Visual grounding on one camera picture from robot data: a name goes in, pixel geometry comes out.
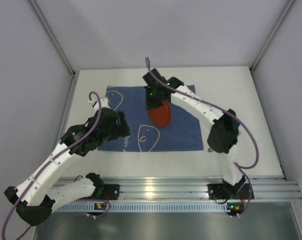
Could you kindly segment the blue cloth placemat gold print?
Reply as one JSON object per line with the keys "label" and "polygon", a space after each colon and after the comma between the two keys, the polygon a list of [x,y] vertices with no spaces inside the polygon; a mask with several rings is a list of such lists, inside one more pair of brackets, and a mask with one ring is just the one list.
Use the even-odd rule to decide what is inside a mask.
{"label": "blue cloth placemat gold print", "polygon": [[98,148],[109,152],[177,152],[204,149],[200,122],[182,108],[170,104],[171,119],[167,126],[157,126],[145,107],[142,86],[108,86],[105,96],[110,107],[124,111],[130,136],[109,141]]}

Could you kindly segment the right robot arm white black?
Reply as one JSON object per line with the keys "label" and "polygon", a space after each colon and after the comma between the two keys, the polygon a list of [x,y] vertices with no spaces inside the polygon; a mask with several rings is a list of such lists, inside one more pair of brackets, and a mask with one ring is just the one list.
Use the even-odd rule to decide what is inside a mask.
{"label": "right robot arm white black", "polygon": [[235,166],[234,156],[239,135],[236,113],[214,110],[176,77],[165,79],[156,69],[143,77],[146,83],[145,105],[149,119],[157,126],[165,127],[171,120],[171,107],[175,105],[197,118],[209,130],[207,144],[221,154],[223,188],[230,194],[237,194],[246,178]]}

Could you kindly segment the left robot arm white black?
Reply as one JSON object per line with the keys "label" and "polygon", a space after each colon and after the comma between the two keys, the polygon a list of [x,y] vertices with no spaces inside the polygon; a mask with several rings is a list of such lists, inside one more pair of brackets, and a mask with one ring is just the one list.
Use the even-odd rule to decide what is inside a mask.
{"label": "left robot arm white black", "polygon": [[9,186],[4,194],[15,206],[19,217],[30,226],[43,223],[55,210],[82,198],[99,199],[105,183],[93,172],[80,180],[54,187],[74,163],[106,142],[130,135],[123,111],[110,108],[108,98],[91,101],[94,116],[83,124],[69,127],[53,152],[41,166],[18,186]]}

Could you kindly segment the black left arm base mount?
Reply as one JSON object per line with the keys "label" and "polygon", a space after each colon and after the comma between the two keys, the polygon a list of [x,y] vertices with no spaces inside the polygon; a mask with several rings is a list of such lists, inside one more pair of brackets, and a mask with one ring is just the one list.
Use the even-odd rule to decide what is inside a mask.
{"label": "black left arm base mount", "polygon": [[94,191],[92,195],[88,197],[89,199],[107,201],[118,200],[120,194],[119,184],[105,183],[99,174],[93,172],[88,173],[85,177],[89,179],[94,186]]}

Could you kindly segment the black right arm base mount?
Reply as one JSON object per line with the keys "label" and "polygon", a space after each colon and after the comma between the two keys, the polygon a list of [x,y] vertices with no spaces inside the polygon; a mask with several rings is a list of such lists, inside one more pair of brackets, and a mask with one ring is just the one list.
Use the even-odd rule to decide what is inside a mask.
{"label": "black right arm base mount", "polygon": [[254,199],[252,186],[246,183],[247,178],[242,175],[239,182],[231,185],[225,180],[222,183],[211,183],[207,186],[208,197],[210,200],[222,201],[225,203],[228,200],[249,200]]}

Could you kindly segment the iridescent purple fork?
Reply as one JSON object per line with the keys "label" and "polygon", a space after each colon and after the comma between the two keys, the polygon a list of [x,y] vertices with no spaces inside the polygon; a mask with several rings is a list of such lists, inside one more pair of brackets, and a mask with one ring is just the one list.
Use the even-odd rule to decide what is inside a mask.
{"label": "iridescent purple fork", "polygon": [[209,148],[207,149],[207,151],[208,151],[209,153],[212,153],[214,150],[213,150],[211,147],[209,147]]}

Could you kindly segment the orange plastic plate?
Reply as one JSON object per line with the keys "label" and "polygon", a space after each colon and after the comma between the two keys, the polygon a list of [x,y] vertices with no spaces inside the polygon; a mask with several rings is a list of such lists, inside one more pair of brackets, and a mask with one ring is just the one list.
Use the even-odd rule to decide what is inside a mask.
{"label": "orange plastic plate", "polygon": [[147,111],[150,121],[158,127],[166,127],[171,121],[171,107],[167,100],[162,100],[162,106]]}

